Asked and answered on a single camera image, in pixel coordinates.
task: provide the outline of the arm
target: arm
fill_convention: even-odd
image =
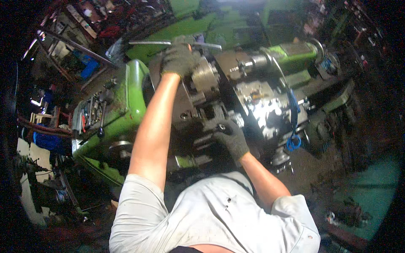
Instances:
[[[242,156],[239,161],[252,181],[260,200],[270,210],[277,198],[291,196],[287,187],[263,167],[250,152]]]
[[[136,134],[128,174],[154,182],[162,191],[166,181],[173,103],[180,76],[165,73]]]
[[[235,161],[240,161],[247,175],[253,183],[260,200],[266,207],[272,207],[278,197],[291,196],[286,186],[271,174],[249,152],[242,130],[233,121],[223,122],[229,129],[229,135],[217,132],[214,140],[224,144]]]
[[[191,53],[184,45],[175,45],[166,52],[162,79],[136,134],[128,174],[152,181],[162,192],[177,87],[181,77],[190,74],[199,60],[200,54]]]

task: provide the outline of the hand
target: hand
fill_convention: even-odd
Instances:
[[[174,44],[173,47],[166,51],[166,56],[163,59],[164,73],[176,73],[181,78],[191,74],[194,68],[200,61],[200,53],[191,53],[187,45]]]
[[[242,129],[232,120],[221,122],[226,127],[226,131],[229,134],[222,132],[216,132],[212,135],[212,139],[225,145],[228,148],[229,153],[235,161],[239,161],[247,152],[249,148],[246,144],[245,136]]]

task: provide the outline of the man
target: man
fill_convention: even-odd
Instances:
[[[243,132],[227,122],[216,133],[249,176],[270,214],[253,199],[239,172],[203,179],[184,190],[168,213],[163,191],[177,86],[199,54],[177,44],[167,51],[162,79],[139,126],[111,229],[111,252],[318,252],[320,236],[302,195],[291,196],[249,152]]]

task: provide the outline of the white t-shirt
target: white t-shirt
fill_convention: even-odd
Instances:
[[[111,229],[110,252],[169,252],[196,244],[218,245],[235,253],[318,252],[320,236],[304,196],[278,198],[267,214],[239,172],[188,187],[171,213],[159,187],[129,174]]]

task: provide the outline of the blue cable loop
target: blue cable loop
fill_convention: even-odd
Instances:
[[[295,145],[294,142],[292,141],[294,138],[298,140],[298,144],[297,144],[297,145]],[[289,151],[294,151],[295,149],[299,148],[299,147],[301,146],[301,138],[300,138],[300,136],[293,133],[293,134],[288,138],[286,146],[287,146],[287,149],[288,149]]]

